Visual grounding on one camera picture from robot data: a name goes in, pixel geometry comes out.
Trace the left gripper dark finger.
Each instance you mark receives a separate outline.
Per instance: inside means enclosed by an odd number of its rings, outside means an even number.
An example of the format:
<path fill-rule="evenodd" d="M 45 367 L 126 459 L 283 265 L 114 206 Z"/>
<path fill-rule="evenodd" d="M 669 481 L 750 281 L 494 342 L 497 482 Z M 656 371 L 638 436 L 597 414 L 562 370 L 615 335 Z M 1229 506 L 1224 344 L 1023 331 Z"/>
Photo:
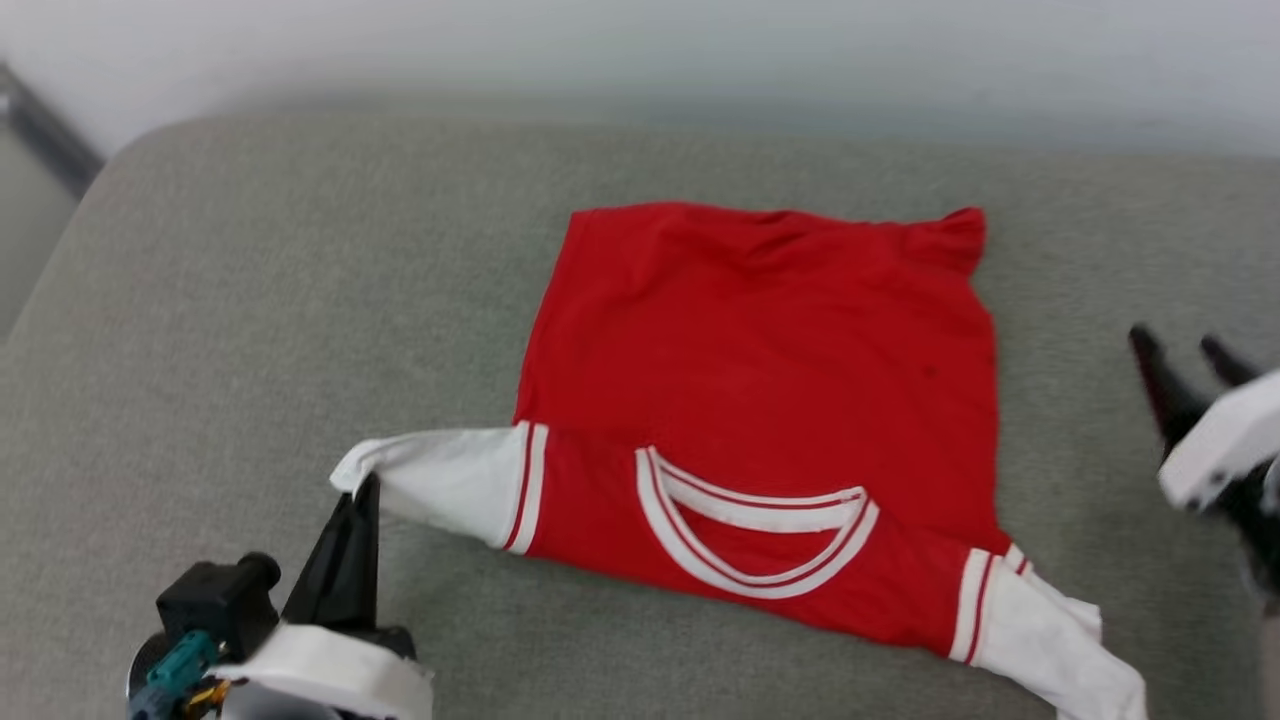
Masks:
<path fill-rule="evenodd" d="M 282 619 L 335 632 L 378 628 L 380 480 L 343 493 L 296 582 Z"/>

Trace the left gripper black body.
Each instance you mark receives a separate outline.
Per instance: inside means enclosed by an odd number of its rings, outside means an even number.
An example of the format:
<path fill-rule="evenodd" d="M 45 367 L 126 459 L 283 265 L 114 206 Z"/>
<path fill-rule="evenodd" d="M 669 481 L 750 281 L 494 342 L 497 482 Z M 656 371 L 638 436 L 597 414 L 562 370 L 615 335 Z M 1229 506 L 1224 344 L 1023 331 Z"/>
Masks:
<path fill-rule="evenodd" d="M 381 625 L 378 623 L 376 618 L 347 618 L 326 621 L 317 619 L 283 619 L 283 623 L 303 626 L 320 626 L 340 635 L 347 635 L 357 641 L 383 647 L 401 659 L 412 661 L 419 660 L 413 637 L 410 630 L 401 625 Z"/>

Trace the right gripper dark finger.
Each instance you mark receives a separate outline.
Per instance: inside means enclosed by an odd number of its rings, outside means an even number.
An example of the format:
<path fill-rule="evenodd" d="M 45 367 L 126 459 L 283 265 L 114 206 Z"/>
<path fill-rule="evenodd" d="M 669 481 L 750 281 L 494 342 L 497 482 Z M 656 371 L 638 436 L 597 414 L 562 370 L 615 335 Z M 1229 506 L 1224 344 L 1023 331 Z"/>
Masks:
<path fill-rule="evenodd" d="M 1133 325 L 1128 338 L 1164 452 L 1170 454 L 1208 411 L 1210 401 L 1176 373 L 1147 325 Z"/>
<path fill-rule="evenodd" d="M 1235 354 L 1215 334 L 1204 334 L 1199 340 L 1199 351 L 1215 377 L 1226 387 L 1243 387 L 1265 374 L 1254 364 Z"/>

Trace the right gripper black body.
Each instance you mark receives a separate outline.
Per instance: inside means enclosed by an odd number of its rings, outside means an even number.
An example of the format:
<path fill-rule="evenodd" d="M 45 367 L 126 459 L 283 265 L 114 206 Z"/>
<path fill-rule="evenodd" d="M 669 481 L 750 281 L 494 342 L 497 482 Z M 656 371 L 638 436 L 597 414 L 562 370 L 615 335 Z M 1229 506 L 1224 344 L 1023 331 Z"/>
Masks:
<path fill-rule="evenodd" d="M 1279 602 L 1279 457 L 1234 477 L 1220 491 L 1215 507 L 1236 529 L 1251 585 L 1266 606 Z"/>

